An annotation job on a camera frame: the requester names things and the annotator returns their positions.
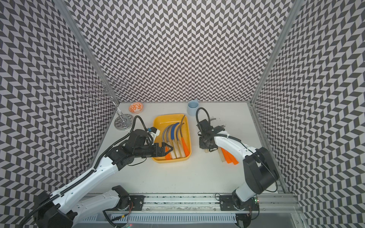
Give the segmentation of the yellow plastic storage tray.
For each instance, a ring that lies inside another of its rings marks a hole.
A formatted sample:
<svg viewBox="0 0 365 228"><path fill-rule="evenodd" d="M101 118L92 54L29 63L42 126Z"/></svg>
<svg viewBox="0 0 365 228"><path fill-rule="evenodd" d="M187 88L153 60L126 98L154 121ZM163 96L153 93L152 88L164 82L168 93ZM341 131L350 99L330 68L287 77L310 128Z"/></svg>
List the yellow plastic storage tray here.
<svg viewBox="0 0 365 228"><path fill-rule="evenodd" d="M166 141L166 130L167 130L168 126L170 126L171 124L180 123L183 116L184 116L184 114L171 114L171 115L165 115L165 116L158 116L154 120L154 127L156 127L161 132L160 132L160 135L156 138L156 142L157 143L168 143ZM172 159L171 157L166 156L166 157L153 158L153 160L157 163L172 163L172 162L186 161L192 154L190 128L189 128L189 123L188 123L188 119L187 119L186 115L185 115L185 119L184 119L184 124L182 126L182 134L183 134L184 140L185 140L187 147L189 149L189 152L190 152L188 157L185 157L185 158L180 157L178 159ZM179 152L176 140L173 140L173 142L174 142L177 154L180 156L180 152Z"/></svg>

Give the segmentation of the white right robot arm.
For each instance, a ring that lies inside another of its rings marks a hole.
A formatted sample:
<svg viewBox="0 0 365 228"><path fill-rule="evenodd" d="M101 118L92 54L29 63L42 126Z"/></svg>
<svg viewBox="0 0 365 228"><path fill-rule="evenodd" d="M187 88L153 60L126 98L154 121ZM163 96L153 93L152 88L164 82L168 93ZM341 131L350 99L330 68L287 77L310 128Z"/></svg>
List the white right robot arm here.
<svg viewBox="0 0 365 228"><path fill-rule="evenodd" d="M232 192L236 209L247 209L252 205L253 197L263 193L279 179L279 172L268 149L251 147L229 135L222 126L212 127L206 119L199 121L197 127L200 131L200 148L209 151L221 148L243 164L244 182Z"/></svg>

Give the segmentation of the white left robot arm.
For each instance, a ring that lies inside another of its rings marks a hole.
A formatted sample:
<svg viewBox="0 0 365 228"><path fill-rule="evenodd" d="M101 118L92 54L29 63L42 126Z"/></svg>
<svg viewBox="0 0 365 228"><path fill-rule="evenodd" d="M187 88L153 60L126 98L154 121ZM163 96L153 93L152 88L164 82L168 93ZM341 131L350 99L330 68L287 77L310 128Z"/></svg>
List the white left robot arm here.
<svg viewBox="0 0 365 228"><path fill-rule="evenodd" d="M20 228L31 219L39 228L72 228L84 218L99 211L125 209L129 194L120 185L86 201L83 197L108 177L133 163L135 158L164 157L165 142L155 142L160 131L155 127L130 131L98 157L94 166L84 174L51 194L35 197L35 207L18 225Z"/></svg>

